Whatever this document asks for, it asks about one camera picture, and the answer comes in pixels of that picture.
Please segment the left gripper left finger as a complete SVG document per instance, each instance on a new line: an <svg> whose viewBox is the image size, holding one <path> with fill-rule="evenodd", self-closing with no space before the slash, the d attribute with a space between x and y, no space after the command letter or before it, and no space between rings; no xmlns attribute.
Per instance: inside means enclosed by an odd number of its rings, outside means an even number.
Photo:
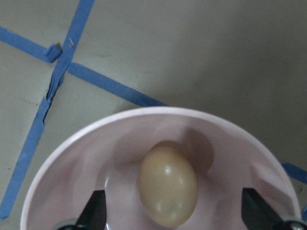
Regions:
<svg viewBox="0 0 307 230"><path fill-rule="evenodd" d="M58 228L59 230L104 230L106 227L106 193L93 191L83 211L74 224Z"/></svg>

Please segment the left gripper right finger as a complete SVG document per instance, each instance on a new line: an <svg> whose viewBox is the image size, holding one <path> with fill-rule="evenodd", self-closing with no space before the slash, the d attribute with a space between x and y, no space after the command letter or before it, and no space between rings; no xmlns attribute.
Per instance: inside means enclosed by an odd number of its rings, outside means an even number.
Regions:
<svg viewBox="0 0 307 230"><path fill-rule="evenodd" d="M243 188L241 218L248 230L305 230L307 223L282 218L254 188Z"/></svg>

